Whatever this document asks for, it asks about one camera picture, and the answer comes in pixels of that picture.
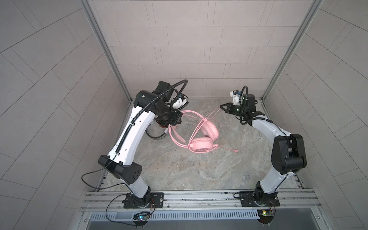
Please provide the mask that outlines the pink headphones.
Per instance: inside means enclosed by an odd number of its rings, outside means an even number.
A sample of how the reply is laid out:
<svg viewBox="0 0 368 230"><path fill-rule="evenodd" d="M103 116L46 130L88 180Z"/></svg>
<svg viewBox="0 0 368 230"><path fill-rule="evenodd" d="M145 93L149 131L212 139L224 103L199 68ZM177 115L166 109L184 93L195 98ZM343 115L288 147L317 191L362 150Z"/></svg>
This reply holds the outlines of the pink headphones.
<svg viewBox="0 0 368 230"><path fill-rule="evenodd" d="M215 142L219 138L219 130L210 117L192 110L185 110L182 114L184 117L196 118L198 123L188 142L176 131L177 125L169 125L168 132L174 144L193 153L209 153L218 148Z"/></svg>

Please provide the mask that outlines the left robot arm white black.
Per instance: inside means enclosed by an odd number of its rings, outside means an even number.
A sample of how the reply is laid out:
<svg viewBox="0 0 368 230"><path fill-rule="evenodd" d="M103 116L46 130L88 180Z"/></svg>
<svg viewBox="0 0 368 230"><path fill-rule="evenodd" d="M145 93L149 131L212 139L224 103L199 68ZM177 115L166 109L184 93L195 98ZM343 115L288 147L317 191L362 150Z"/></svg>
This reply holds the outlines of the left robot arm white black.
<svg viewBox="0 0 368 230"><path fill-rule="evenodd" d="M142 166L134 162L134 156L146 129L155 119L164 127L181 123L181 109L188 104L188 98L182 93L172 97L173 92L173 89L140 91L122 135L112 150L98 160L100 166L127 185L131 192L129 198L141 208L150 202L150 187L142 179Z"/></svg>

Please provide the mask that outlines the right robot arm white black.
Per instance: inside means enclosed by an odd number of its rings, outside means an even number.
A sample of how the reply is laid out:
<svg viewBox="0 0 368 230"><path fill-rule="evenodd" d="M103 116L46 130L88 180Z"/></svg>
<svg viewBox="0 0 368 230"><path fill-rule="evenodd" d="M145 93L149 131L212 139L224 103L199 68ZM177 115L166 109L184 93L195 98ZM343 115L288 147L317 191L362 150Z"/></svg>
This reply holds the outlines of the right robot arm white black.
<svg viewBox="0 0 368 230"><path fill-rule="evenodd" d="M261 207L276 206L272 199L276 198L279 186L307 165L303 137L283 130L264 113L256 111L254 95L235 90L231 92L231 97L233 102L222 104L220 108L227 114L237 116L242 125L250 125L258 129L273 142L271 169L256 184L253 199Z"/></svg>

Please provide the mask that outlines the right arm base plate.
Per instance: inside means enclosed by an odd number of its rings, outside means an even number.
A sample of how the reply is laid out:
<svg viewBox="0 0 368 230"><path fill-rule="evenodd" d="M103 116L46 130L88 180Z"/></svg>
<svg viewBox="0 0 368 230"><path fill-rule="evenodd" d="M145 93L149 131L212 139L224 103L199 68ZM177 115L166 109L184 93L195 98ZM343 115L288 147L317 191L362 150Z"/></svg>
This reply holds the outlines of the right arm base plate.
<svg viewBox="0 0 368 230"><path fill-rule="evenodd" d="M270 207L280 206L278 193L266 194L262 191L244 191L238 193L238 199L242 207Z"/></svg>

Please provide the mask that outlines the white black headphones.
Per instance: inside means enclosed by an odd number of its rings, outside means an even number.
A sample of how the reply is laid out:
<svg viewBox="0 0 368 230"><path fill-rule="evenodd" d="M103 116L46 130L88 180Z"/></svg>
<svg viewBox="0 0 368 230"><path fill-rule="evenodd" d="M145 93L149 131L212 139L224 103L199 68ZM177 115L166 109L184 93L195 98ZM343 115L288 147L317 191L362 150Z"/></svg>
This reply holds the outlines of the white black headphones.
<svg viewBox="0 0 368 230"><path fill-rule="evenodd" d="M166 137L168 129L162 127L158 122L152 121L146 128L145 133L153 140L160 140Z"/></svg>

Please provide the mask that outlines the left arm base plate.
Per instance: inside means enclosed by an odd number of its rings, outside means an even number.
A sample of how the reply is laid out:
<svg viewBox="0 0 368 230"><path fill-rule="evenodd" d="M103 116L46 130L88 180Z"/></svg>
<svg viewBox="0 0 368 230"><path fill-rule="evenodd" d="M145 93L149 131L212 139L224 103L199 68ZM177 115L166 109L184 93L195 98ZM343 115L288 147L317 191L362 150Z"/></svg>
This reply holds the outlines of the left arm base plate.
<svg viewBox="0 0 368 230"><path fill-rule="evenodd" d="M127 194L122 201L125 209L148 209L148 208L162 208L164 200L164 193L150 192L143 198L136 197L133 194Z"/></svg>

